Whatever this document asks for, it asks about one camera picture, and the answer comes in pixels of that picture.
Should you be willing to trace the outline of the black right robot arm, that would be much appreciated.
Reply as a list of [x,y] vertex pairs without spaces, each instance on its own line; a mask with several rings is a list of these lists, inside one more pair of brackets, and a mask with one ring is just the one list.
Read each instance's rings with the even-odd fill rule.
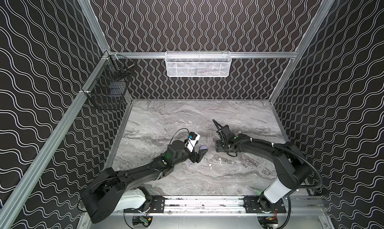
[[219,140],[216,151],[231,157],[239,153],[251,154],[274,164],[277,178],[259,195],[254,203],[264,213],[275,211],[278,203],[298,189],[318,189],[323,185],[319,171],[303,156],[292,142],[275,144],[254,139],[245,134],[235,135],[229,126],[213,120]]

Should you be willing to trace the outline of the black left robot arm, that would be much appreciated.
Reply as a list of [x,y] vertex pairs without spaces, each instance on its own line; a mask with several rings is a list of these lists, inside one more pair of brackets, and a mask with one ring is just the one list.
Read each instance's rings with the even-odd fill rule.
[[199,163],[207,152],[206,146],[195,152],[190,151],[186,143],[176,140],[168,145],[164,153],[144,166],[117,172],[112,168],[103,170],[81,195],[91,222],[97,224],[111,215],[126,191],[168,176],[177,164],[187,160]]

